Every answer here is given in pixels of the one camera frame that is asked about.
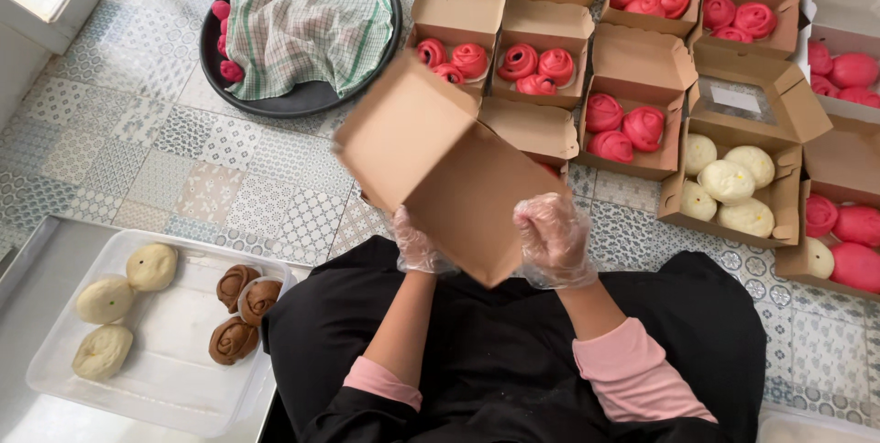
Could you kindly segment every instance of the pink sleeve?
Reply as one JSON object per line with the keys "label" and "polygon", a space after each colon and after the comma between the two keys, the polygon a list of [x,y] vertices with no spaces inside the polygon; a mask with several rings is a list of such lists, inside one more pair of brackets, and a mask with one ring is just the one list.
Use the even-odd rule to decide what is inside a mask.
{"label": "pink sleeve", "polygon": [[355,360],[342,385],[402,402],[415,409],[416,412],[422,408],[422,394],[419,393],[419,390],[403,384],[391,371],[366,357],[359,357]]}
{"label": "pink sleeve", "polygon": [[589,381],[605,415],[614,422],[699,417],[718,422],[668,362],[666,351],[628,318],[613,331],[572,342],[581,377]]}

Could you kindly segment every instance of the person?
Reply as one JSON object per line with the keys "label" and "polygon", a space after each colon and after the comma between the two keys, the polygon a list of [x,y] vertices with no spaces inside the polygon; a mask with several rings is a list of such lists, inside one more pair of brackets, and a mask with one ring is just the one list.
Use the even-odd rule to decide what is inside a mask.
{"label": "person", "polygon": [[265,316],[301,442],[752,442],[765,334],[702,253],[604,273],[569,198],[520,202],[523,273],[485,290],[413,228],[314,269]]}

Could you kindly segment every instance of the hand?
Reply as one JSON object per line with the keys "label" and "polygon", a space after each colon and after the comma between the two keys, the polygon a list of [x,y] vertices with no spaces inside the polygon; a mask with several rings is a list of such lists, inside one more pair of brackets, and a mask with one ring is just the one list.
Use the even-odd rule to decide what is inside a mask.
{"label": "hand", "polygon": [[589,217],[559,194],[537,195],[513,209],[522,237],[522,273],[535,288],[580,288],[599,279],[587,255]]}
{"label": "hand", "polygon": [[404,273],[416,270],[435,275],[454,269],[440,251],[436,250],[428,235],[413,228],[407,208],[400,206],[397,209],[391,225],[394,227],[397,246],[401,249],[397,269]]}

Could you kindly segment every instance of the black round tray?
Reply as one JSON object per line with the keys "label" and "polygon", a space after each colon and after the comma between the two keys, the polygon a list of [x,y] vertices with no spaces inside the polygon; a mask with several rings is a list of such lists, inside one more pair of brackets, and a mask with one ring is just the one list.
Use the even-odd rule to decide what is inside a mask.
{"label": "black round tray", "polygon": [[369,74],[357,88],[348,92],[346,97],[340,99],[336,96],[336,92],[330,83],[311,81],[298,83],[293,86],[292,90],[278,98],[269,98],[267,100],[243,101],[229,92],[226,88],[232,85],[220,75],[220,61],[226,58],[217,51],[217,41],[220,39],[220,20],[214,16],[214,13],[208,9],[208,15],[202,24],[202,42],[200,43],[199,56],[202,58],[202,70],[208,82],[214,88],[220,97],[227,103],[234,105],[236,108],[261,116],[270,118],[298,118],[309,116],[333,109],[339,105],[356,98],[358,93],[367,89],[374,80],[379,78],[382,70],[388,66],[394,53],[397,51],[398,42],[401,40],[401,30],[403,26],[403,10],[401,8],[401,0],[390,0],[391,7],[391,25],[393,31],[390,35],[388,44],[385,45],[385,53],[379,62],[379,66]]}

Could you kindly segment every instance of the checkered cloth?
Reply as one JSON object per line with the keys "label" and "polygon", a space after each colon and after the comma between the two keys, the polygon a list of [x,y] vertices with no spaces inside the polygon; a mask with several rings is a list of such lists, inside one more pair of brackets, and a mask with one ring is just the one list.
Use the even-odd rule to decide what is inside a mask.
{"label": "checkered cloth", "polygon": [[390,0],[230,0],[226,53],[245,70],[227,90],[275,98],[320,80],[344,97],[379,66],[391,38]]}

